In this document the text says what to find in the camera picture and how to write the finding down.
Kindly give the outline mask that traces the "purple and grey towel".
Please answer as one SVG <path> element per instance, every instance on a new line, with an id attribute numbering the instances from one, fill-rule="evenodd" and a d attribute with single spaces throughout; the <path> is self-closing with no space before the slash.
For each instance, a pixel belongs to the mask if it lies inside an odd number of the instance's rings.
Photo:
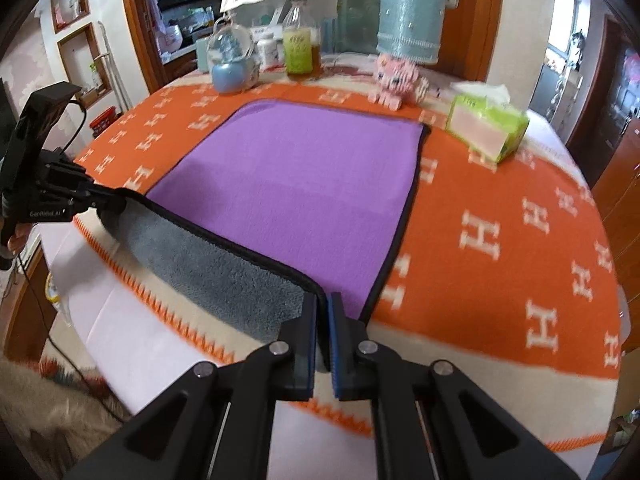
<path id="1" fill-rule="evenodd" d="M 420 122 L 285 101 L 243 106 L 120 214 L 117 255 L 168 320 L 236 360 L 306 294 L 367 316 L 416 194 Z"/>

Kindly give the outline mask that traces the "orange H-pattern tablecloth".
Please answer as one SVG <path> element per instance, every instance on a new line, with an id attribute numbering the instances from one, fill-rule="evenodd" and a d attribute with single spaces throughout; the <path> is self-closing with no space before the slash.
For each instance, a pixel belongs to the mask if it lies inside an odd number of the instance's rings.
<path id="1" fill-rule="evenodd" d="M 454 363 L 579 478 L 612 418 L 623 338 L 618 279 L 588 186 L 533 116 L 520 148 L 491 162 L 445 129 L 445 99 L 390 112 L 361 76 L 296 84 L 278 73 L 222 96 L 202 76 L 155 92 L 83 151 L 91 177 L 145 195 L 243 106 L 285 101 L 420 122 L 407 224 L 371 312 L 370 336 L 404 359 Z M 40 230 L 80 340 L 128 408 L 140 410 L 215 348 L 168 320 L 118 258 L 93 211 Z"/>

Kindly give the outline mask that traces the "mint green cup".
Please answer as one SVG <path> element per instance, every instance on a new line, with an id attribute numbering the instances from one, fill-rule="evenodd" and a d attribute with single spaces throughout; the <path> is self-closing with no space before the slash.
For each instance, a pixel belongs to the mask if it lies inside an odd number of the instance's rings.
<path id="1" fill-rule="evenodd" d="M 202 37 L 195 41 L 196 67 L 198 68 L 198 71 L 203 74 L 207 74 L 209 72 L 207 45 L 207 37 Z"/>

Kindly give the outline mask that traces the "blue snow globe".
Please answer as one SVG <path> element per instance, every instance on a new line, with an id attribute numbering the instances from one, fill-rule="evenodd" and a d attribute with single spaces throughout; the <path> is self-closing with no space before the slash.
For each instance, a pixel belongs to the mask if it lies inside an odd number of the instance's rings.
<path id="1" fill-rule="evenodd" d="M 207 62 L 214 89 L 219 94 L 241 93 L 255 87 L 259 63 L 250 30 L 222 16 L 207 43 Z"/>

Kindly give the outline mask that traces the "small white pill bottle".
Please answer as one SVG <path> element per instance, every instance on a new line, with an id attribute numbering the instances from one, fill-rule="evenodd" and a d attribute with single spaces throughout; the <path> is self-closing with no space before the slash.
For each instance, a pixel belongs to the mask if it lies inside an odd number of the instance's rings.
<path id="1" fill-rule="evenodd" d="M 259 37 L 256 42 L 256 53 L 263 70 L 279 65 L 278 43 L 272 32 L 265 32 Z"/>

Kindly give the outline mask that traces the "glass bottle green label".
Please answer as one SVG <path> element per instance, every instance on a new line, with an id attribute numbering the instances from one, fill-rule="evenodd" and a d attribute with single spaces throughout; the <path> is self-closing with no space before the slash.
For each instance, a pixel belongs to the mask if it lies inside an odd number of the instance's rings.
<path id="1" fill-rule="evenodd" d="M 320 27 L 309 11 L 308 0 L 290 1 L 282 23 L 286 74 L 292 80 L 317 79 L 322 73 Z"/>

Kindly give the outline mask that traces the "pink block pig toy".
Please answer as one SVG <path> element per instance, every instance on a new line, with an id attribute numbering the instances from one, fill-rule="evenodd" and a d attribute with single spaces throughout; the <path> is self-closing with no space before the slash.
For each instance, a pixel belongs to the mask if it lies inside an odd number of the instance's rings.
<path id="1" fill-rule="evenodd" d="M 368 101 L 394 112 L 405 103 L 421 104 L 430 90 L 430 82 L 416 64 L 385 53 L 376 59 L 372 77 L 375 88 L 369 92 Z"/>

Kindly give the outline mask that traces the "green tissue pack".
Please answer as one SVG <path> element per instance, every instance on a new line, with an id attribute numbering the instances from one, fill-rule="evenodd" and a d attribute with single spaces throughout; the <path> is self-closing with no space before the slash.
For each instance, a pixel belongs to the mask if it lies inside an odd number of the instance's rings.
<path id="1" fill-rule="evenodd" d="M 529 119 L 511 104 L 504 84 L 480 81 L 450 84 L 454 94 L 446 131 L 491 162 L 502 162 L 520 146 Z"/>

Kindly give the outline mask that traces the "light blue table lamp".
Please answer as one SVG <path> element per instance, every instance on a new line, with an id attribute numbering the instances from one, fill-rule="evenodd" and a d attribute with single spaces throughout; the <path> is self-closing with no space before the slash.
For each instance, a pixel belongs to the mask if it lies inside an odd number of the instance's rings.
<path id="1" fill-rule="evenodd" d="M 380 0 L 378 53 L 435 65 L 447 0 Z"/>

